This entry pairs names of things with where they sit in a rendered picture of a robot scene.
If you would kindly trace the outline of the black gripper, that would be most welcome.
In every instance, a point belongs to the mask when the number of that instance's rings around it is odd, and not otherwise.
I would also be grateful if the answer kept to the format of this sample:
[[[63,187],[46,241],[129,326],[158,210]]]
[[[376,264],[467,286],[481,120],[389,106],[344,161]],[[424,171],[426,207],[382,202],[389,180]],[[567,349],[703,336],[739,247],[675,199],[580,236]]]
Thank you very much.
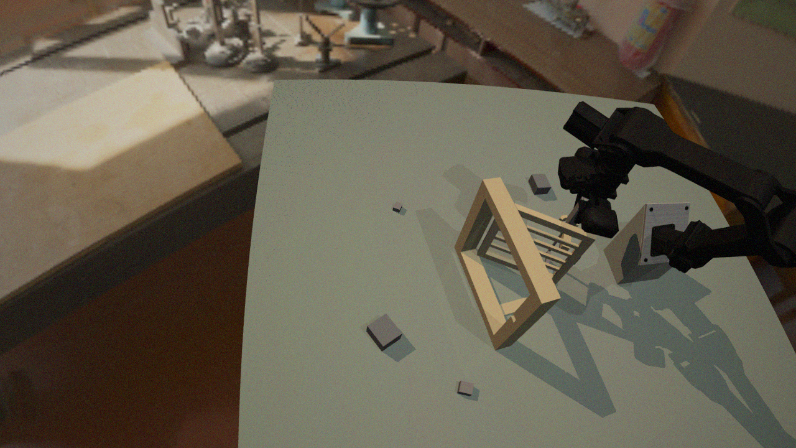
[[[621,184],[629,182],[628,175],[617,175],[610,171],[605,164],[601,161],[601,154],[598,150],[588,147],[580,147],[575,151],[575,156],[588,157],[595,151],[595,167],[600,166],[596,170],[596,176],[601,177],[599,187],[595,193],[578,194],[575,198],[575,205],[579,202],[579,212],[575,217],[574,222],[581,224],[581,229],[585,232],[593,233],[602,237],[613,238],[615,233],[619,232],[619,222],[615,210],[611,209],[611,202],[608,198],[615,200],[617,197],[616,189]],[[589,199],[589,201],[580,200],[581,197]]]

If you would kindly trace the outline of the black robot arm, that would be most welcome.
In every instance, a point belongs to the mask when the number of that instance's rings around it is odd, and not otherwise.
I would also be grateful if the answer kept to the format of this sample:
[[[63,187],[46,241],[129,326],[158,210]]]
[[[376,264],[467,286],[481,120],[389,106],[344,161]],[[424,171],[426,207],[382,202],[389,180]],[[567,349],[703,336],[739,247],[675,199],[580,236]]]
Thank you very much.
[[[563,126],[591,149],[617,175],[634,165],[663,167],[733,202],[745,224],[711,229],[689,222],[684,232],[674,224],[653,226],[650,257],[666,255],[669,266],[686,273],[713,258],[763,257],[770,266],[796,267],[796,191],[781,186],[764,170],[753,170],[674,133],[667,122],[646,108],[616,108],[608,118],[583,100]],[[595,193],[595,151],[588,157],[561,157],[560,186],[572,195]],[[783,202],[765,213],[774,195]],[[655,228],[655,229],[654,229]]]

